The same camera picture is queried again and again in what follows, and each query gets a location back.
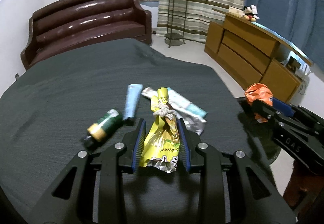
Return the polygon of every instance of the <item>mickey mouse plush toy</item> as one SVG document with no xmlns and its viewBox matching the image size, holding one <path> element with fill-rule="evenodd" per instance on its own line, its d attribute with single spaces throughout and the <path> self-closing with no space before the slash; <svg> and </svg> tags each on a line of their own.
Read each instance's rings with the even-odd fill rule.
<svg viewBox="0 0 324 224">
<path fill-rule="evenodd" d="M 251 5 L 251 7 L 243 7 L 244 15 L 242 16 L 248 21 L 255 22 L 259 17 L 256 15 L 258 14 L 257 7 L 254 5 Z"/>
</svg>

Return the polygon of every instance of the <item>light blue tube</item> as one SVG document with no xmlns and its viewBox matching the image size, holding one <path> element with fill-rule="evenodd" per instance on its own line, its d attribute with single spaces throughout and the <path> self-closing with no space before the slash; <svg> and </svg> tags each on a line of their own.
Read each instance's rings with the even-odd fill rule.
<svg viewBox="0 0 324 224">
<path fill-rule="evenodd" d="M 197 105 L 190 102 L 189 100 L 184 98 L 182 95 L 178 94 L 175 90 L 171 89 L 170 87 L 168 87 L 167 90 L 169 92 L 170 102 L 174 102 L 179 107 L 181 107 L 187 111 L 190 111 L 193 114 L 200 116 L 201 118 L 204 118 L 206 116 L 206 114 L 207 114 L 206 111 L 199 108 Z"/>
<path fill-rule="evenodd" d="M 142 84 L 130 84 L 127 88 L 126 103 L 124 109 L 123 120 L 135 118 L 135 110 L 138 99 L 143 89 Z"/>
</svg>

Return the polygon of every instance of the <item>white rope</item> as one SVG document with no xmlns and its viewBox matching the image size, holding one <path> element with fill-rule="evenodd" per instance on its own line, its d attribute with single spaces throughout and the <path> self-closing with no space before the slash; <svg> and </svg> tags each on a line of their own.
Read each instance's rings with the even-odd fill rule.
<svg viewBox="0 0 324 224">
<path fill-rule="evenodd" d="M 159 103 L 157 105 L 152 106 L 153 108 L 160 108 L 159 110 L 153 113 L 154 116 L 160 116 L 162 118 L 166 117 L 170 120 L 173 120 L 174 116 L 177 114 L 175 110 L 169 109 L 169 106 L 163 104 L 159 99 Z"/>
</svg>

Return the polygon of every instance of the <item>dark gray bed sheet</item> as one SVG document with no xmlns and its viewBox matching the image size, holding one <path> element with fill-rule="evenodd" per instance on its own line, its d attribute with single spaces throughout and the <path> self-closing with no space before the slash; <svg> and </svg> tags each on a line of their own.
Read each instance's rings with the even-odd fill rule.
<svg viewBox="0 0 324 224">
<path fill-rule="evenodd" d="M 79 140 L 86 128 L 109 109 L 124 109 L 131 83 L 172 87 L 208 112 L 203 141 L 222 152 L 243 150 L 260 158 L 262 151 L 237 118 L 241 107 L 210 67 L 165 57 L 133 39 L 90 45 L 37 63 L 0 100 L 0 185 L 24 218 L 83 149 Z M 147 121 L 148 131 L 148 99 L 140 98 L 137 117 Z M 123 126 L 100 150 L 133 129 Z M 129 223 L 194 223 L 199 177 L 180 165 L 171 174 L 155 168 L 124 174 Z"/>
</svg>

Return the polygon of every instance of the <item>plastic wrapper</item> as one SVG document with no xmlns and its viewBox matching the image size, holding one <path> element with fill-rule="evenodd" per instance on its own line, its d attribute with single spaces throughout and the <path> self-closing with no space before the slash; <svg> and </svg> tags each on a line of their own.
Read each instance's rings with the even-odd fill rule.
<svg viewBox="0 0 324 224">
<path fill-rule="evenodd" d="M 158 89 L 158 97 L 151 98 L 151 110 L 157 112 L 159 103 L 172 106 L 168 101 L 168 92 L 166 88 Z M 144 141 L 144 149 L 140 161 L 140 166 L 154 166 L 162 171 L 171 173 L 177 169 L 179 153 L 179 133 L 177 129 L 176 117 L 156 116 L 151 130 Z"/>
<path fill-rule="evenodd" d="M 263 101 L 270 106 L 273 105 L 273 94 L 270 89 L 262 83 L 255 83 L 248 87 L 245 91 L 245 97 L 249 105 L 252 105 L 254 100 Z M 259 114 L 255 114 L 255 119 L 259 123 L 266 123 L 268 121 Z"/>
<path fill-rule="evenodd" d="M 151 99 L 153 96 L 158 96 L 157 91 L 152 89 L 151 87 L 147 87 L 142 91 L 142 95 L 146 98 Z M 199 115 L 195 115 L 192 112 L 181 108 L 175 101 L 172 101 L 172 99 L 169 99 L 169 103 L 171 104 L 172 108 L 176 110 L 176 117 L 177 119 L 183 119 L 187 130 L 197 133 L 198 135 L 201 135 L 201 133 L 204 131 L 206 120 L 203 119 Z"/>
</svg>

